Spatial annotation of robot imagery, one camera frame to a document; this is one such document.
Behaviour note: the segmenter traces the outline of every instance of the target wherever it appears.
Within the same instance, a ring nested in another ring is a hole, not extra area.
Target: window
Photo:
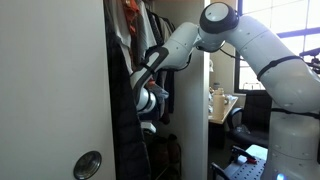
[[[239,0],[240,16],[249,15],[276,33],[296,55],[320,47],[320,0]],[[303,57],[310,62],[313,57]],[[265,88],[246,61],[235,61],[235,92]]]

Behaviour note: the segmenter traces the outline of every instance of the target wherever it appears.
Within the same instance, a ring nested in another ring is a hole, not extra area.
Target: clothes
[[[108,16],[105,21],[116,179],[150,180],[151,168],[129,72]]]
[[[160,34],[160,31],[159,31],[160,27],[157,25],[153,14],[148,9],[147,9],[147,14],[148,14],[150,26],[151,26],[151,29],[152,29],[152,33],[153,33],[153,36],[154,36],[154,38],[155,38],[155,40],[157,42],[157,45],[158,46],[162,46],[164,41],[163,41],[163,38],[162,38],[162,36]]]
[[[173,71],[168,71],[167,72],[167,79],[164,84],[164,89],[169,92],[170,96],[169,98],[165,101],[166,106],[165,106],[165,113],[173,113],[174,111],[174,72]]]
[[[111,15],[109,19],[109,26],[113,27],[113,30],[117,36],[117,40],[119,41],[120,47],[122,49],[122,53],[125,56],[125,61],[127,65],[127,69],[131,74],[131,57],[130,57],[130,46],[131,46],[131,34],[129,32],[128,24],[126,21],[126,17],[124,14],[123,4],[119,0],[108,0],[106,11]]]
[[[131,36],[136,36],[136,28],[133,25],[140,10],[135,0],[123,0],[123,9],[126,16],[127,24],[129,26]]]
[[[159,18],[159,19],[160,19],[160,25],[161,25],[161,29],[162,29],[162,36],[166,42],[170,38],[173,31],[170,29],[170,26],[168,25],[168,23],[164,19],[162,19],[162,18]]]
[[[151,12],[151,13],[152,13],[152,16],[153,16],[153,18],[154,18],[154,20],[155,20],[156,24],[157,24],[157,27],[158,27],[158,28],[159,28],[159,27],[161,27],[161,25],[160,25],[160,18],[159,18],[159,16],[158,16],[156,13],[154,13],[154,12]],[[161,28],[159,28],[159,32],[160,32],[161,37],[163,38],[163,33],[162,33]]]
[[[148,13],[143,1],[139,4],[140,16],[138,17],[138,44],[139,47],[139,60],[142,61],[145,58],[146,51],[153,46],[157,45],[157,42],[153,36],[152,28],[148,18]]]
[[[162,18],[165,22],[167,22],[167,25],[170,27],[171,31],[173,32],[176,28],[174,24],[172,24],[168,18]]]

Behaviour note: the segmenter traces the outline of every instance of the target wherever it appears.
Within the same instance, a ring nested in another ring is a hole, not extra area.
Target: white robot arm
[[[257,74],[273,99],[268,158],[262,179],[318,179],[316,162],[320,136],[320,79],[267,27],[249,17],[238,17],[224,3],[213,3],[201,14],[200,25],[182,24],[148,62],[131,76],[137,109],[148,112],[154,95],[144,88],[161,68],[182,68],[194,47],[206,52],[233,45]]]

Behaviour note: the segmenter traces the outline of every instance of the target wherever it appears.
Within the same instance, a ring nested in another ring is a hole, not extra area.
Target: office chair
[[[244,108],[234,108],[227,117],[230,129],[227,138],[241,148],[248,148],[252,144],[268,148],[271,105],[272,98],[266,91],[248,91]],[[241,122],[234,124],[234,117],[239,113]]]

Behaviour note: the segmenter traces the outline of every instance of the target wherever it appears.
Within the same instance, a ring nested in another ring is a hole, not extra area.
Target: closet door
[[[0,179],[115,179],[105,39],[102,0],[0,1]]]

